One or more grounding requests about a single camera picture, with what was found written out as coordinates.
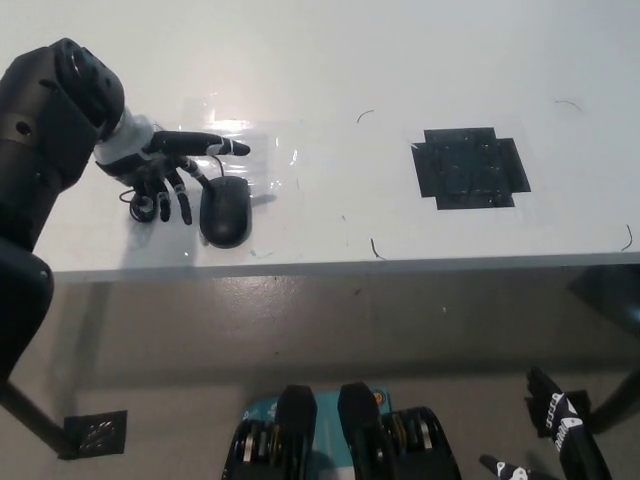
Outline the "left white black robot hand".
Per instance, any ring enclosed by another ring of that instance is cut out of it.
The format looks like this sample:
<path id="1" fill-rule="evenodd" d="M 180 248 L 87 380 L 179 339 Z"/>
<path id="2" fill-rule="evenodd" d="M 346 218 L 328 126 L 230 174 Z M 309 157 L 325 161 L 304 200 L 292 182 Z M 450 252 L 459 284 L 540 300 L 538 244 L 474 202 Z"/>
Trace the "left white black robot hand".
<path id="1" fill-rule="evenodd" d="M 246 156 L 249 146 L 214 133 L 171 131 L 144 115 L 126 110 L 111 136 L 96 145 L 98 167 L 128 187 L 130 216 L 139 223 L 171 217 L 171 197 L 175 196 L 186 225 L 192 223 L 192 209 L 181 171 L 203 188 L 209 179 L 194 161 L 196 157 Z"/>

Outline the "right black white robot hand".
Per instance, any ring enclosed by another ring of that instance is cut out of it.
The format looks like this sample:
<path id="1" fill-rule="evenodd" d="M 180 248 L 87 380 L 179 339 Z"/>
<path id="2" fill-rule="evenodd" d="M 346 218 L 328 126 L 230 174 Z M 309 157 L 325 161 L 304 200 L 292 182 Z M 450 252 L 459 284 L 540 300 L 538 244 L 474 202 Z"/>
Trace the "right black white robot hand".
<path id="1" fill-rule="evenodd" d="M 538 367 L 526 375 L 529 416 L 538 434 L 553 443 L 566 479 L 609 479 L 611 473 L 574 401 Z"/>

